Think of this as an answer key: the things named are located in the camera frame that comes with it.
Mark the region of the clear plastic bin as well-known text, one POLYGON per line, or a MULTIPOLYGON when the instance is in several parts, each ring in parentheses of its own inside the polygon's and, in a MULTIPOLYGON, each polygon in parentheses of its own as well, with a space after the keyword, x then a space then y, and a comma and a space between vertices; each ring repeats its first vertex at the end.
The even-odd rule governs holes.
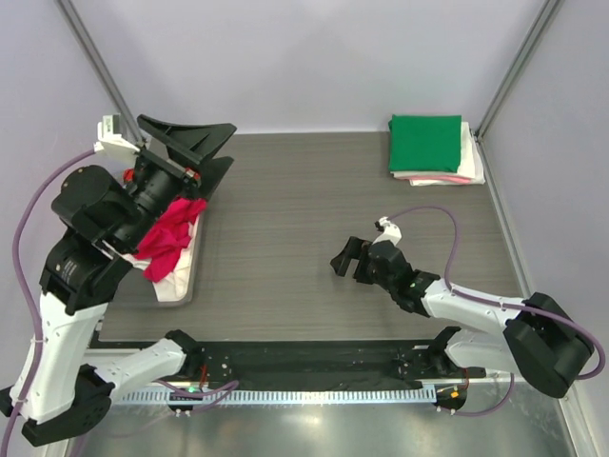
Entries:
POLYGON ((136 260, 125 255, 133 268, 121 281, 115 292, 113 308, 175 308, 188 303, 193 295, 194 276, 203 239, 201 225, 204 215, 200 214, 190 228, 192 239, 182 255, 175 270, 158 283, 144 277, 144 269, 149 260, 136 260))

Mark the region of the green t shirt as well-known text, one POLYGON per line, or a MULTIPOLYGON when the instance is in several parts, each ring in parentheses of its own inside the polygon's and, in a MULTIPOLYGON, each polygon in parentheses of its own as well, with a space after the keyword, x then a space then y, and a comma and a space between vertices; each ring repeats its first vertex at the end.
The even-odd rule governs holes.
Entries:
POLYGON ((462 117, 394 114, 388 122, 391 172, 456 172, 461 163, 462 117))

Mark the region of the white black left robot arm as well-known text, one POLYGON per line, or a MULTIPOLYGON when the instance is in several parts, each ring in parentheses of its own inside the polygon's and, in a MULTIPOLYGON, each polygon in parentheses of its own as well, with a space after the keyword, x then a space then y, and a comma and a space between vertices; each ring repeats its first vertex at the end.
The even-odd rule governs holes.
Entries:
POLYGON ((230 123, 178 125, 140 115, 138 127, 165 146, 165 155, 129 142, 119 123, 104 116, 92 150, 133 165, 132 179, 121 184, 103 167, 69 163, 51 204, 66 230, 45 261, 39 298, 29 301, 34 334, 27 360, 1 392, 2 413, 22 423, 34 447, 89 433, 114 402, 168 376, 193 379, 205 361, 203 346, 178 329, 115 362, 84 360, 132 268, 130 257, 153 226, 175 199, 210 197, 233 162, 220 155, 236 132, 230 123))

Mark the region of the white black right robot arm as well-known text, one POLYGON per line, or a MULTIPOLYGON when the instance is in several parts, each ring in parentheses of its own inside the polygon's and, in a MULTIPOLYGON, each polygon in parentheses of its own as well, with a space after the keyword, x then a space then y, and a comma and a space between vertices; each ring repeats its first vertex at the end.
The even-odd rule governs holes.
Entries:
POLYGON ((563 397, 597 349, 592 338, 550 296, 527 299, 476 294, 449 286, 440 275, 414 269, 392 242, 348 239, 330 262, 338 276, 350 263, 353 278, 388 293, 398 307, 456 327, 437 337, 428 361, 440 376, 460 368, 490 368, 522 377, 537 391, 563 397))

